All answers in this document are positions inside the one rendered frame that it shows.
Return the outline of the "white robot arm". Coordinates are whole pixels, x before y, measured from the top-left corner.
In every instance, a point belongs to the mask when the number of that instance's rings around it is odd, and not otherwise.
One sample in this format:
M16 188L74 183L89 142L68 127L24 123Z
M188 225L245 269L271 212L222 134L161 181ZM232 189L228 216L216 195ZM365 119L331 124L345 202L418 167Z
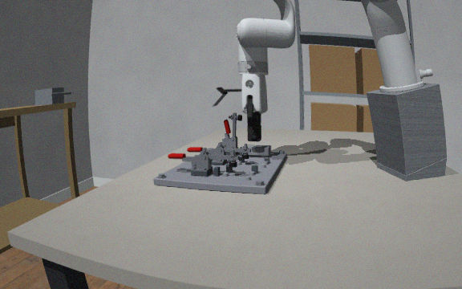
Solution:
M274 0L281 20L244 18L237 25L238 72L267 72L269 48L288 48L295 40L295 13L290 0ZM415 68L401 9L396 0L361 0L367 14L379 57L384 85L381 92L421 88L432 69ZM228 92L241 89L216 88L206 100L217 106Z

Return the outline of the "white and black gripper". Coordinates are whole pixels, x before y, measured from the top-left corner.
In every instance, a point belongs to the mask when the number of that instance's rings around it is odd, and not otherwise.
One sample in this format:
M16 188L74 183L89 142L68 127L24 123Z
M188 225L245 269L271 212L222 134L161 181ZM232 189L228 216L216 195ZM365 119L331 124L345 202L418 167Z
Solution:
M247 113L248 141L260 141L261 114L268 110L265 81L268 73L239 72L238 75L242 75L241 105L242 111Z

